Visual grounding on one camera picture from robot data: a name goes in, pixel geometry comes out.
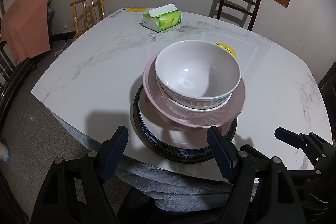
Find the gray floor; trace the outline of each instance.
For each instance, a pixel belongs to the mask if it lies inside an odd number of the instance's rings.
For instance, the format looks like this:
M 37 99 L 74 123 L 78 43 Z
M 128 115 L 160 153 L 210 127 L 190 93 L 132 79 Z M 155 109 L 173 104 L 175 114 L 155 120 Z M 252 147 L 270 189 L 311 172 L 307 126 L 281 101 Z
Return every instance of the gray floor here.
M 9 164 L 0 161 L 0 168 L 16 200 L 29 217 L 53 160 L 58 156 L 66 160 L 77 159 L 88 152 L 31 94 L 35 83 L 56 59 L 55 52 L 63 45 L 64 41 L 54 42 L 52 52 L 28 76 L 14 99 L 1 132 L 1 142 L 9 147 L 11 158 Z M 80 181 L 76 182 L 76 186 L 79 200 L 85 201 Z M 117 212 L 130 186 L 112 178 L 104 188 Z

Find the yellow sticker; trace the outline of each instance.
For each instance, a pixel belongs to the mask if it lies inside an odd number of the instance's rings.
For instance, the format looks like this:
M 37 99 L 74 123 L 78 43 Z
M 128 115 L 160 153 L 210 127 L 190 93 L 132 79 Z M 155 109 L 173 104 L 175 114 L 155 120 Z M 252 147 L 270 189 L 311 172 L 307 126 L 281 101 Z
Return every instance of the yellow sticker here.
M 145 12 L 148 8 L 128 8 L 125 12 Z
M 222 43 L 215 43 L 218 46 L 221 46 L 222 48 L 226 49 L 229 53 L 231 53 L 234 58 L 237 57 L 236 52 L 233 50 L 233 48 L 229 47 L 228 45 L 222 44 Z

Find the white marble table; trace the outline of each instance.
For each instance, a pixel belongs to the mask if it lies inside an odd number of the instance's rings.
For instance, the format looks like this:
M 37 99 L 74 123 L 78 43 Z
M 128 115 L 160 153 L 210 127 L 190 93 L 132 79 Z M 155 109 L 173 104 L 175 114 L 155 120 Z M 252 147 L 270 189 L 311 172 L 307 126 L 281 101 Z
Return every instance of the white marble table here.
M 147 148 L 135 132 L 131 110 L 152 55 L 185 39 L 221 42 L 235 50 L 247 89 L 236 147 L 249 143 L 268 157 L 279 156 L 288 169 L 312 169 L 301 150 L 274 137 L 274 130 L 283 127 L 313 131 L 332 141 L 324 102 L 305 62 L 256 33 L 220 20 L 183 12 L 180 25 L 156 33 L 141 26 L 142 14 L 120 9 L 92 27 L 54 61 L 32 93 L 99 143 L 110 139 L 119 125 L 126 126 L 126 156 L 184 175 L 223 180 L 214 159 L 177 164 Z

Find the stack of bowls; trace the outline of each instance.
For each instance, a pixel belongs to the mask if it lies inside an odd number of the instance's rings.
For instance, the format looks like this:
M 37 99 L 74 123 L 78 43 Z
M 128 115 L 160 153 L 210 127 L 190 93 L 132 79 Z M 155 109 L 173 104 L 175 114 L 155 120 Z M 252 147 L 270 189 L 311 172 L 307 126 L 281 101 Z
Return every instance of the stack of bowls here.
M 241 79 L 236 59 L 207 41 L 173 43 L 155 61 L 166 106 L 183 118 L 203 118 L 223 107 Z

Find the green tissue box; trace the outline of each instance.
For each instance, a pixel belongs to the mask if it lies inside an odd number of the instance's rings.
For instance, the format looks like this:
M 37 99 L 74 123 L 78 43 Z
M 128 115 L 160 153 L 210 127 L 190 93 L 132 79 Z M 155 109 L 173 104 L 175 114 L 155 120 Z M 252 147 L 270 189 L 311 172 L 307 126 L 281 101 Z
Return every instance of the green tissue box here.
M 151 17 L 149 13 L 142 16 L 142 25 L 156 32 L 164 31 L 170 27 L 181 23 L 181 12 L 173 11 L 156 17 Z

